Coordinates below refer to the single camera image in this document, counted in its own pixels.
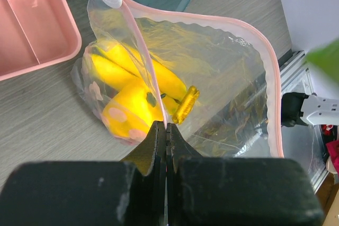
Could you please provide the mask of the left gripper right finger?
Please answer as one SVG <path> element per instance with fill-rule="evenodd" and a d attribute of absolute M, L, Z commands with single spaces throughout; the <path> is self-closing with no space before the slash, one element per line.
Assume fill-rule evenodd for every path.
<path fill-rule="evenodd" d="M 203 157 L 166 130 L 169 225 L 321 225 L 309 178 L 284 158 Z"/>

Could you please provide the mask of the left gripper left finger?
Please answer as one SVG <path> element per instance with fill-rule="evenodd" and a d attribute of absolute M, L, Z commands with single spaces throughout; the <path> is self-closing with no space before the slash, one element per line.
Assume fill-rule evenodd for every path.
<path fill-rule="evenodd" d="M 154 122 L 120 161 L 17 166 L 1 191 L 1 225 L 163 225 L 165 138 Z"/>

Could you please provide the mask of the yellow bell pepper toy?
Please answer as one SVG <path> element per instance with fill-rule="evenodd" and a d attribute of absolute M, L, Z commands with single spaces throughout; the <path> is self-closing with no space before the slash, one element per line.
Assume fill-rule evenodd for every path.
<path fill-rule="evenodd" d="M 141 78 L 127 83 L 101 113 L 110 133 L 131 143 L 142 142 L 155 121 L 164 121 L 162 109 Z"/>

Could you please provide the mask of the clear pink zip top bag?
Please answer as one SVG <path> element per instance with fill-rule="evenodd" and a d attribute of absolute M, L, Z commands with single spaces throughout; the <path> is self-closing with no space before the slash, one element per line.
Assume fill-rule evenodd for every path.
<path fill-rule="evenodd" d="M 278 60 L 255 27 L 133 0 L 87 13 L 95 41 L 72 80 L 115 141 L 138 145 L 160 121 L 204 156 L 284 156 Z"/>

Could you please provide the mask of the yellow banana bunch toy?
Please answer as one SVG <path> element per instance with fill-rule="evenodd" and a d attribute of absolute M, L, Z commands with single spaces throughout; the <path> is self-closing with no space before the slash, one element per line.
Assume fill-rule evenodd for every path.
<path fill-rule="evenodd" d="M 189 88 L 168 68 L 126 44 L 115 41 L 96 41 L 90 45 L 88 55 L 93 64 L 93 75 L 116 91 L 135 78 L 141 78 L 156 99 L 158 89 L 163 105 L 172 121 L 182 124 L 192 111 L 200 92 Z"/>

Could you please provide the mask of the green cucumber toy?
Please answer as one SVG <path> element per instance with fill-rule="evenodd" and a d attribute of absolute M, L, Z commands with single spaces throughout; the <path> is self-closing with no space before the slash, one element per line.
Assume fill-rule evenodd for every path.
<path fill-rule="evenodd" d="M 306 61 L 338 85 L 338 39 L 306 54 Z"/>

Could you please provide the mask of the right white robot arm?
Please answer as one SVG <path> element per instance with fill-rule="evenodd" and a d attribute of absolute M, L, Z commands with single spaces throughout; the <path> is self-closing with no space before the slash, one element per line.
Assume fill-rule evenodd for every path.
<path fill-rule="evenodd" d="M 285 93 L 281 100 L 281 124 L 338 125 L 338 100 L 305 93 Z"/>

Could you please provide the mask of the pink divided organizer box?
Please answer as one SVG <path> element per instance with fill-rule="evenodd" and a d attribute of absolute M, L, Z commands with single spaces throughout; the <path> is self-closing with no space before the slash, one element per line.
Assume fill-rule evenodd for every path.
<path fill-rule="evenodd" d="M 1 80 L 70 60 L 81 46 L 66 0 L 1 0 Z"/>

